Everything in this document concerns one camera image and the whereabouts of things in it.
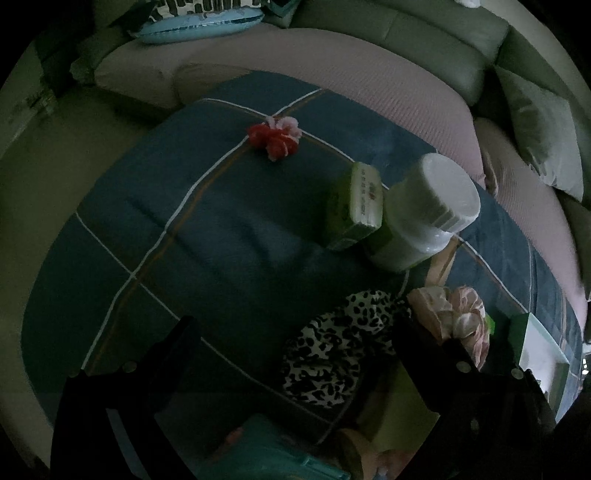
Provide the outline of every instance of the floor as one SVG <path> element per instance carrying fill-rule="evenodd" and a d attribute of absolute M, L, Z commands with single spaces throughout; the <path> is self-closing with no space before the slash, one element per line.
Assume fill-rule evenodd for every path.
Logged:
<path fill-rule="evenodd" d="M 21 360 L 29 293 L 67 218 L 150 128 L 117 114 L 96 90 L 77 87 L 0 159 L 0 423 L 26 459 L 48 464 L 52 435 Z"/>

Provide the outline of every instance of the pink floral cloth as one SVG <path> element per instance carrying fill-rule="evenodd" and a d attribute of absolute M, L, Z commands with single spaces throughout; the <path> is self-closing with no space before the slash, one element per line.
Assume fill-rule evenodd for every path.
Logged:
<path fill-rule="evenodd" d="M 441 345 L 450 338 L 461 341 L 478 369 L 482 368 L 490 345 L 490 328 L 482 299 L 471 287 L 450 291 L 446 287 L 411 290 L 407 299 L 417 320 Z"/>

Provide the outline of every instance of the leopard print fabric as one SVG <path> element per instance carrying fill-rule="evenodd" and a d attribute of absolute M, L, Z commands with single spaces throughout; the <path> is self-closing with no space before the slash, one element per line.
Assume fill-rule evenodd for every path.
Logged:
<path fill-rule="evenodd" d="M 232 8 L 260 7 L 261 0 L 158 0 L 149 22 L 181 15 L 221 12 Z"/>
<path fill-rule="evenodd" d="M 284 392 L 296 400 L 331 408 L 357 386 L 369 356 L 392 357 L 392 325 L 410 317 L 406 299 L 379 290 L 350 295 L 335 311 L 319 315 L 285 346 Z"/>

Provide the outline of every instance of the blue comforter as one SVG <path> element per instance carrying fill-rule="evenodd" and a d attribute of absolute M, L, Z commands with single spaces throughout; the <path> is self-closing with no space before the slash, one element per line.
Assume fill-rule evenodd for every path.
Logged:
<path fill-rule="evenodd" d="M 296 117 L 299 152 L 279 163 L 245 132 L 264 115 Z M 198 318 L 204 342 L 158 421 L 191 464 L 261 411 L 319 441 L 333 410 L 281 393 L 284 341 L 316 314 L 366 288 L 424 284 L 375 269 L 356 249 L 323 248 L 329 186 L 351 159 L 385 184 L 434 148 L 331 91 L 255 72 L 224 83 L 153 130 L 99 181 L 67 222 L 25 313 L 22 353 L 49 418 L 68 373 L 110 372 L 142 357 L 178 318 Z M 493 317 L 533 312 L 571 362 L 559 416 L 579 387 L 582 341 L 548 267 L 479 188 L 482 213 L 464 230 L 447 284 L 467 284 Z"/>

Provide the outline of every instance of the green box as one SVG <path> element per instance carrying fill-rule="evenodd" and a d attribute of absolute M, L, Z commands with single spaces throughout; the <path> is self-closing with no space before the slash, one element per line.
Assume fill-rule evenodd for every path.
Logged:
<path fill-rule="evenodd" d="M 355 162 L 330 189 L 326 212 L 326 244 L 341 251 L 382 226 L 384 190 L 379 172 Z"/>

